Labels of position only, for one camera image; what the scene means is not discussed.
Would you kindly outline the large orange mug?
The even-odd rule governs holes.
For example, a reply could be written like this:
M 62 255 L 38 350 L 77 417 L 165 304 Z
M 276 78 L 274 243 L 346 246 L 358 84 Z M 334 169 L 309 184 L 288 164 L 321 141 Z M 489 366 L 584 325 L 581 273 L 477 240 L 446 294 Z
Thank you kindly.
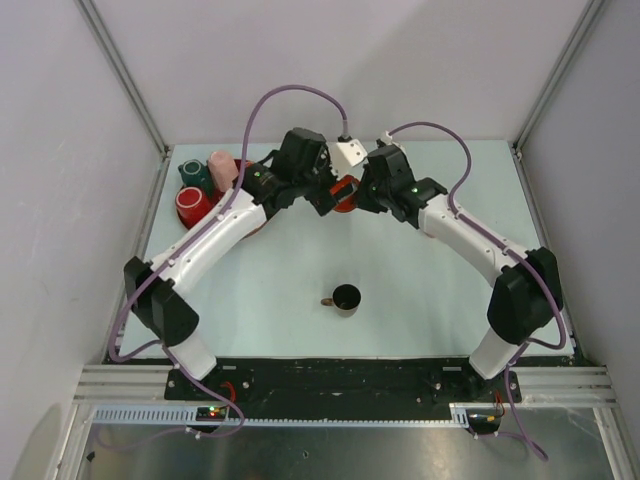
M 333 210 L 338 213 L 349 213 L 356 205 L 355 195 L 359 187 L 359 180 L 352 175 L 346 175 L 331 189 L 330 194 L 336 205 Z

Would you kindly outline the brown speckled mug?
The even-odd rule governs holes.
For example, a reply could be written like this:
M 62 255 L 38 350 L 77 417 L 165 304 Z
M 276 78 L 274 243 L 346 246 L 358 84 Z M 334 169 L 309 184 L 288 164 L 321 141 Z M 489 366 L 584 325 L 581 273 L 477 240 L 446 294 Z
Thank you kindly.
M 342 317 L 350 317 L 359 308 L 361 300 L 361 292 L 355 285 L 341 284 L 329 297 L 323 298 L 320 304 L 333 309 Z

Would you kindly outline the red mug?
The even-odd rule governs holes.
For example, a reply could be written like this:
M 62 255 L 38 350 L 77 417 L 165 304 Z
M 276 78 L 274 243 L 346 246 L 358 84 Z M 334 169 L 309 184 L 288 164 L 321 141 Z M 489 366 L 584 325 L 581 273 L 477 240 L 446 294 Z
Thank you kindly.
M 175 197 L 175 208 L 181 223 L 191 229 L 213 208 L 210 199 L 198 187 L 184 187 Z

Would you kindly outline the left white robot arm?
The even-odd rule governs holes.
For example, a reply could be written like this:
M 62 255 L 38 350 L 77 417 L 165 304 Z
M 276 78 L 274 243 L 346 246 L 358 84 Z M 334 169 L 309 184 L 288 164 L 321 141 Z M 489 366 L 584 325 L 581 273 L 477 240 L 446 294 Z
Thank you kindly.
M 201 399 L 214 397 L 222 376 L 217 359 L 199 333 L 199 316 L 186 296 L 202 276 L 238 242 L 276 213 L 304 198 L 324 216 L 354 193 L 345 182 L 366 157 L 362 143 L 294 128 L 279 148 L 258 162 L 243 160 L 230 191 L 179 241 L 150 261 L 138 257 L 124 267 L 126 312 L 133 313 L 164 346 Z

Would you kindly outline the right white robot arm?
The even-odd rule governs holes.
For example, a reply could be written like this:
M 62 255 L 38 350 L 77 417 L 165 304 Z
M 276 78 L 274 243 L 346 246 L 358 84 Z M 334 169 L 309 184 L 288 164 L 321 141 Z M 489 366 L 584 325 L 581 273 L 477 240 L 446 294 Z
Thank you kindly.
M 461 378 L 469 398 L 486 400 L 498 388 L 497 375 L 534 342 L 534 333 L 561 317 L 555 255 L 546 247 L 526 249 L 507 240 L 469 215 L 438 182 L 416 179 L 396 144 L 379 142 L 368 154 L 356 205 L 373 213 L 388 212 L 446 244 L 489 284 L 489 328 L 469 357 L 472 369 Z

